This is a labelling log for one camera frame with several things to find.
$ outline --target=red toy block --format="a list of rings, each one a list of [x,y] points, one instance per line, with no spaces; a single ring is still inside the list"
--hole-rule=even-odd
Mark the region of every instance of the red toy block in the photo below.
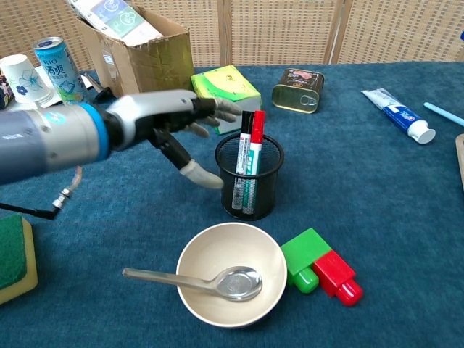
[[[356,273],[334,250],[314,261],[312,270],[327,295],[336,295],[345,306],[355,305],[363,297],[363,289],[354,280]]]

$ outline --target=bowl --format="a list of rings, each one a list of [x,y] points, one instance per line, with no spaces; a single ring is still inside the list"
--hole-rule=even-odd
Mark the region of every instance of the bowl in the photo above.
[[[222,328],[241,328],[263,318],[278,303],[287,280],[285,257],[272,237],[246,223],[221,223],[198,233],[183,249],[177,274],[213,279],[237,265],[252,267],[262,277],[261,292],[248,301],[232,302],[178,286],[182,302],[198,319]]]

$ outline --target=mesh pen holder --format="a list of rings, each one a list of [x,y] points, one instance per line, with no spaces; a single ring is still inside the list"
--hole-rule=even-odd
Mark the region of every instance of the mesh pen holder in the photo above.
[[[224,138],[216,147],[215,158],[224,181],[221,203],[239,220],[259,220],[274,208],[278,170],[283,164],[282,146],[264,136],[258,174],[236,173],[240,134]]]

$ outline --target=cable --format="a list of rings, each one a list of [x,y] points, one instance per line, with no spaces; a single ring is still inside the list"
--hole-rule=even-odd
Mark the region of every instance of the cable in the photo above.
[[[4,203],[0,203],[0,209],[29,214],[37,218],[54,220],[58,213],[63,209],[65,203],[71,198],[74,190],[76,190],[82,181],[82,172],[82,167],[77,166],[71,184],[68,187],[62,189],[62,191],[59,193],[59,197],[53,201],[53,210],[28,209]]]

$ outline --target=drink can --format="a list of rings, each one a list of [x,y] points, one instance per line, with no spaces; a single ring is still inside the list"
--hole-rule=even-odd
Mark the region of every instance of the drink can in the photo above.
[[[90,103],[86,85],[63,38],[43,38],[33,48],[63,104]]]

